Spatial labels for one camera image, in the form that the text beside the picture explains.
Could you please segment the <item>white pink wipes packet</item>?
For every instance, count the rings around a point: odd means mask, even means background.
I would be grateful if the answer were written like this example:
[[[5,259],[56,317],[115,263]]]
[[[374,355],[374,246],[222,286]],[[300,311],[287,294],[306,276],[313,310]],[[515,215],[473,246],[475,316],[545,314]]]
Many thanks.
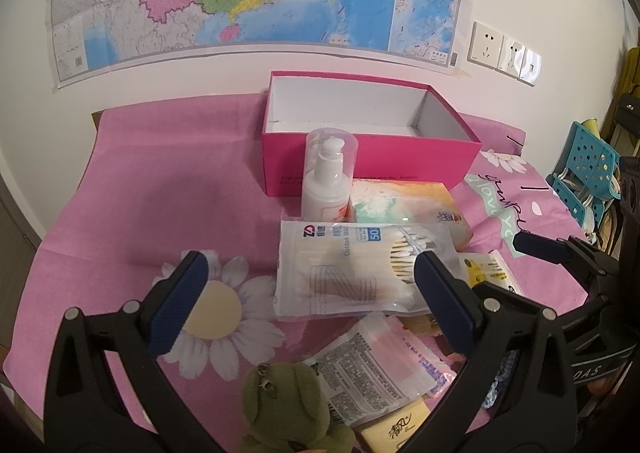
[[[435,399],[456,373],[397,317],[371,313],[305,363],[334,419],[359,426],[420,398]]]

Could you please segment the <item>yellow hanging garment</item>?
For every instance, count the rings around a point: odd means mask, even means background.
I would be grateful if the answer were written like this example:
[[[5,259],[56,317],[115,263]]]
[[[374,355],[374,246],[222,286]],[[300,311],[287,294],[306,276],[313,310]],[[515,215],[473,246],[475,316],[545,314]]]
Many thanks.
[[[639,48],[623,58],[601,136],[620,156],[639,155]]]

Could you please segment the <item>cotton swab bag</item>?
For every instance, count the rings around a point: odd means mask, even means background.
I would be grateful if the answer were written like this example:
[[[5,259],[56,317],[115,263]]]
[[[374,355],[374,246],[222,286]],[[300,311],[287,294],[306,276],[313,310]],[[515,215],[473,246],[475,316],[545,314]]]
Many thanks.
[[[284,220],[274,313],[280,320],[427,314],[414,278],[424,251],[461,272],[450,233],[438,225]]]

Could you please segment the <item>white wall switch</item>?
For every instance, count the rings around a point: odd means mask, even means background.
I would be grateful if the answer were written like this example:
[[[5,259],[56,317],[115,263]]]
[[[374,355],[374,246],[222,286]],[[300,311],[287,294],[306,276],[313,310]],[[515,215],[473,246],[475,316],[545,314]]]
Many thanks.
[[[534,87],[542,71],[542,57],[514,38],[504,36],[497,70]]]

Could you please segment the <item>gold tissue packet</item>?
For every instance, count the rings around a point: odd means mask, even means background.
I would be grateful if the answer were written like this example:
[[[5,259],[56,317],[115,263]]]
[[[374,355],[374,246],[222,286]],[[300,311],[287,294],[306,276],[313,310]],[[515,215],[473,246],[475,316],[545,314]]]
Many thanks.
[[[363,425],[360,440],[368,452],[393,453],[412,437],[430,415],[423,399],[416,399],[399,410]]]

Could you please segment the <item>white wall socket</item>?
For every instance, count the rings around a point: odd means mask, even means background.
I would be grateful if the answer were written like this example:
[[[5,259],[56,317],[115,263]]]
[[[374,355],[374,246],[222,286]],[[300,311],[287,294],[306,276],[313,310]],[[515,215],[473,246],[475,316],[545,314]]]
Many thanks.
[[[468,61],[496,69],[499,62],[503,34],[482,23],[475,22],[468,53]]]

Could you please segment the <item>yellow duck packet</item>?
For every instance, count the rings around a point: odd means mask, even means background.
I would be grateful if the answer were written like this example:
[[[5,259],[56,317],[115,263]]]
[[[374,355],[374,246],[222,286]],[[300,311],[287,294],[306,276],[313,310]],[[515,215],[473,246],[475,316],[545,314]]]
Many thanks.
[[[489,282],[513,294],[523,294],[520,284],[499,251],[491,251],[488,254],[460,253],[459,260],[465,273],[464,279],[470,287]]]

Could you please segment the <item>pastel tissue pack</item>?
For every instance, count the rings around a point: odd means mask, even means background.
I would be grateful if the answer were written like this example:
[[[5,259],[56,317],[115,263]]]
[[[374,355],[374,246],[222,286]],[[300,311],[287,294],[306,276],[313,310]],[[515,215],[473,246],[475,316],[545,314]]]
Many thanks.
[[[350,221],[439,224],[448,229],[457,251],[473,237],[469,222],[441,183],[356,179],[349,202]]]

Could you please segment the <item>pink floral table cloth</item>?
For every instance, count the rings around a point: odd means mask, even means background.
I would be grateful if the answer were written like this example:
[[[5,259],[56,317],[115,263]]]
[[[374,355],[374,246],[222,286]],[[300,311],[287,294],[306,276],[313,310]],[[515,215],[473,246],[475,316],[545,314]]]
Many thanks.
[[[240,384],[250,366],[306,359],[352,326],[345,317],[284,323],[273,315],[280,221],[299,212],[299,197],[265,194],[266,105],[264,94],[247,94],[104,110],[85,176],[32,262],[3,366],[38,416],[63,312],[112,312],[142,299],[187,251],[203,251],[213,287],[229,287],[234,312],[221,323],[231,326],[219,338],[181,335],[160,365],[228,452],[241,451],[248,433]],[[561,265],[512,254],[518,229],[580,235],[562,200],[518,156],[514,141],[524,143],[524,132],[466,122],[489,143],[451,193],[474,233],[469,251],[499,251],[524,295],[559,314],[579,307],[587,295]]]

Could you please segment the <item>green frog plush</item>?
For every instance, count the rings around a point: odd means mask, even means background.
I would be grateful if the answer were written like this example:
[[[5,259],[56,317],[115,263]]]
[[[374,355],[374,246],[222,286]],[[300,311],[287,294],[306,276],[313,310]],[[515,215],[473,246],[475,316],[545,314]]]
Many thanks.
[[[244,377],[242,452],[350,452],[352,429],[331,416],[314,370],[304,363],[262,363]]]

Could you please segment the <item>blue perforated basket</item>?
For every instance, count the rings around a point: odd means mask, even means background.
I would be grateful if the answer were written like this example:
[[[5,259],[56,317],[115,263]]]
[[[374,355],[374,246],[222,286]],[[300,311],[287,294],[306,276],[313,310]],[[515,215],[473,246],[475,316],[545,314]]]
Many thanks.
[[[620,155],[580,122],[574,121],[553,172],[552,191],[585,233],[600,227],[605,211],[620,199]]]

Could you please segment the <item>pink cardboard box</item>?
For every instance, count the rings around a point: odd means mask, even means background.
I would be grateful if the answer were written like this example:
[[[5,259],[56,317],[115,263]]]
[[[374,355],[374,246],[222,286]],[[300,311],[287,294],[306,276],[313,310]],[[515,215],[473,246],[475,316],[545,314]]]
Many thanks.
[[[270,196],[302,191],[306,138],[338,129],[358,141],[358,179],[439,182],[456,186],[482,143],[432,86],[337,72],[288,72],[270,77],[262,162]]]

